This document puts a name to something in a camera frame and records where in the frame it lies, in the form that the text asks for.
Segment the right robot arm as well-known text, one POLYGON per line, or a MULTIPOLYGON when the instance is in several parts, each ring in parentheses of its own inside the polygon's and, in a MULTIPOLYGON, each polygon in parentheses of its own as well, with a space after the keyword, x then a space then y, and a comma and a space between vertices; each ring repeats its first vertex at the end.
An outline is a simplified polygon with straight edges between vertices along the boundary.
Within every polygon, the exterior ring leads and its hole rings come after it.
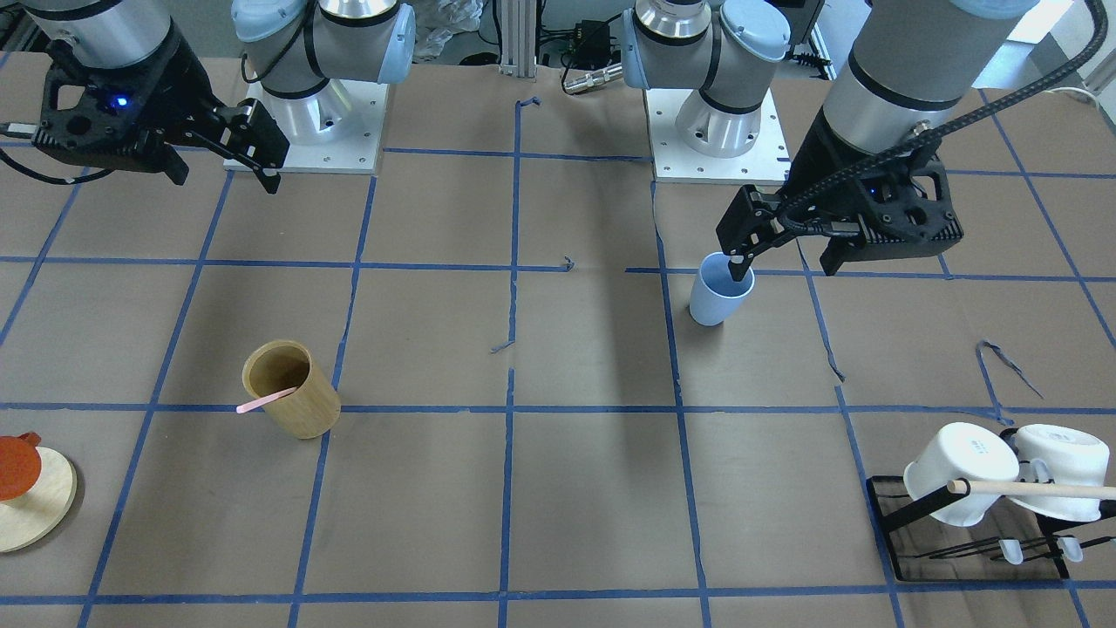
MULTIPOLYGON (((210 151, 258 178, 268 194, 304 148, 350 142, 378 148, 371 100, 354 89, 407 80, 419 17, 406 1, 235 1, 246 99, 219 99, 206 69, 156 1, 25 1, 47 36, 51 67, 39 119, 4 123, 48 158, 86 167, 48 176, 3 154, 3 164, 44 184, 79 186, 115 172, 187 178, 180 147, 210 151)), ((792 29, 766 1, 637 1, 614 16, 624 29, 617 59, 578 77, 558 76, 567 97, 624 79, 650 95, 681 94, 666 113, 667 144, 705 166, 738 164, 768 143, 777 67, 792 29)))

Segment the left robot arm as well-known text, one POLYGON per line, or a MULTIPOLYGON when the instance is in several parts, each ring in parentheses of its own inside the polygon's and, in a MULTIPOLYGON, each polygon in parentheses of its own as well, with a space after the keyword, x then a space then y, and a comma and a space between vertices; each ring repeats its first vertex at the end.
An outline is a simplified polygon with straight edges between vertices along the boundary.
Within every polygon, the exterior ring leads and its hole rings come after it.
MULTIPOLYGON (((798 236, 826 236, 833 276, 850 262, 937 257, 964 236, 940 132, 1031 1, 874 1, 785 186, 742 187, 716 226, 729 273, 798 236)), ((622 15, 625 83, 687 89, 681 131, 708 149, 714 120, 760 119, 792 28, 766 1, 637 1, 622 15)))

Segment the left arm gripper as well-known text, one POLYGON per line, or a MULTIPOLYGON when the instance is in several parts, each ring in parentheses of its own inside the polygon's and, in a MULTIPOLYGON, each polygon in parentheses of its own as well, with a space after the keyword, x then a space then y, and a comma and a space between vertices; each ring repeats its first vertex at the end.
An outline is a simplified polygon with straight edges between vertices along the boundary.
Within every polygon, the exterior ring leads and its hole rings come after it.
POLYGON ((825 276, 836 276, 845 263, 937 257, 964 238, 953 207, 946 172, 936 154, 941 141, 923 146, 888 163, 875 164, 814 196, 806 207, 786 210, 793 196, 804 194, 818 181, 860 160, 868 152, 852 146, 833 131, 824 113, 814 116, 812 127, 793 155, 792 170, 779 195, 758 187, 741 187, 715 228, 728 270, 735 282, 757 255, 785 245, 785 220, 806 226, 828 223, 833 232, 849 228, 849 236, 833 236, 820 255, 825 276))

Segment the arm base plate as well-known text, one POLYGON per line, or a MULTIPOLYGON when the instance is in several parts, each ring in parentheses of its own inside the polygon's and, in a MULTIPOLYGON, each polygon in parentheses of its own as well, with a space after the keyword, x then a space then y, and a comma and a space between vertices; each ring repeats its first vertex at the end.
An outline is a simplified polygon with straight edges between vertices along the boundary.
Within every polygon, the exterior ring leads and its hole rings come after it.
POLYGON ((713 110, 694 89, 645 91, 658 182, 780 186, 792 158, 772 91, 758 110, 713 110))
POLYGON ((331 79, 304 99, 279 99, 259 85, 242 85, 261 100, 289 141, 283 174, 375 174, 389 85, 331 79))

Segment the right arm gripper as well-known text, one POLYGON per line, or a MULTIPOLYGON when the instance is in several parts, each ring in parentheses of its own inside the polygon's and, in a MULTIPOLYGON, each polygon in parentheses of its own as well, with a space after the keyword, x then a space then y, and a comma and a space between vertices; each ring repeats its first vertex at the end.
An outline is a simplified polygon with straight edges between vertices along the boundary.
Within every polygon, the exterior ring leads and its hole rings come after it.
POLYGON ((176 25, 131 66, 86 66, 70 44, 48 44, 40 122, 31 143, 69 166, 164 174, 184 186, 190 167, 176 146, 208 147, 278 191, 289 141, 262 100, 217 99, 206 69, 176 25))

